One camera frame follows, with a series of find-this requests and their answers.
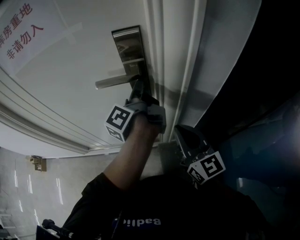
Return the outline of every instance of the door handle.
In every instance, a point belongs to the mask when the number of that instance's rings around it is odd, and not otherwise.
[[[115,30],[112,31],[112,36],[126,74],[97,81],[95,82],[96,89],[124,83],[130,83],[133,87],[139,79],[144,83],[144,91],[151,94],[140,27]]]

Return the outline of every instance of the paper sign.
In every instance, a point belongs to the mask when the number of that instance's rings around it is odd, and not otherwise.
[[[65,27],[52,0],[18,0],[0,17],[0,65],[15,75]]]
[[[220,153],[217,151],[211,155],[206,156],[192,163],[188,167],[188,174],[190,174],[200,185],[205,183],[208,179],[215,177],[221,172],[225,171],[225,165]]]

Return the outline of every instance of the floor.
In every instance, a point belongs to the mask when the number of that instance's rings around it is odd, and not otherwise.
[[[47,172],[39,172],[24,155],[1,148],[0,209],[12,215],[2,218],[4,226],[16,226],[8,231],[22,240],[35,240],[36,227],[45,218],[62,226],[86,184],[115,156],[48,159]],[[142,177],[161,173],[159,153],[154,148]]]

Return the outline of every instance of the chinese character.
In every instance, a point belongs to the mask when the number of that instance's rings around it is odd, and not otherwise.
[[[30,7],[29,4],[24,3],[23,9],[20,8],[20,14],[22,14],[22,18],[31,12],[32,12],[32,8]]]
[[[31,36],[26,31],[23,35],[21,34],[21,42],[23,42],[24,45],[28,44],[31,41]]]
[[[13,25],[14,30],[16,29],[16,27],[22,22],[22,20],[20,20],[18,18],[18,14],[15,14],[14,17],[10,20],[10,23]]]
[[[15,53],[11,49],[9,49],[7,51],[7,56],[9,57],[9,59],[14,59],[15,58]]]
[[[5,35],[5,39],[8,39],[9,35],[12,33],[10,26],[5,27],[3,33]]]
[[[0,48],[2,47],[2,45],[4,44],[4,37],[3,37],[3,35],[1,34],[0,35]]]
[[[20,51],[23,49],[23,46],[22,46],[22,44],[20,43],[19,40],[16,40],[16,41],[15,41],[15,44],[12,45],[12,46],[13,46],[14,49],[17,51],[17,53],[20,52]]]
[[[39,30],[44,30],[44,28],[38,28],[37,26],[35,25],[31,25],[33,27],[33,37],[35,37],[36,35],[36,29],[39,29]]]

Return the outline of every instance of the hand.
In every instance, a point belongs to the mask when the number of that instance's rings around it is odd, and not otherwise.
[[[155,140],[159,131],[159,126],[149,123],[145,115],[139,114],[135,117],[132,130],[134,134]]]

